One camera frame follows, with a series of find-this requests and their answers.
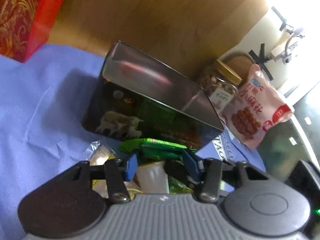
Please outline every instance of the blue tablecloth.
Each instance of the blue tablecloth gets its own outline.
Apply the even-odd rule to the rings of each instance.
[[[0,239],[24,236],[19,201],[79,160],[100,137],[85,131],[103,58],[44,45],[22,64],[0,56]]]

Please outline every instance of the snack bag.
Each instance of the snack bag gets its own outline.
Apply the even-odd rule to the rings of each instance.
[[[254,149],[271,127],[291,118],[294,109],[284,100],[259,65],[252,64],[247,82],[239,88],[221,115],[235,137]]]

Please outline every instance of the tin box lid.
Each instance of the tin box lid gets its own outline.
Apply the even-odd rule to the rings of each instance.
[[[121,41],[108,52],[101,74],[125,89],[223,130],[218,115],[200,86]]]
[[[242,78],[234,72],[230,67],[217,59],[218,64],[215,64],[215,69],[219,71],[221,75],[228,79],[232,84],[238,86],[242,82]]]

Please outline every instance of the clear plastic container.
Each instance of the clear plastic container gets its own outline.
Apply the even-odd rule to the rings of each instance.
[[[241,82],[241,77],[218,59],[207,66],[196,80],[204,89],[217,114],[232,100]]]

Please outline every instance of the jar lid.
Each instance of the jar lid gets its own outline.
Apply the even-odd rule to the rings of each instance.
[[[217,62],[218,64],[215,64],[215,69],[234,85],[240,85],[242,78],[222,61],[217,59]]]

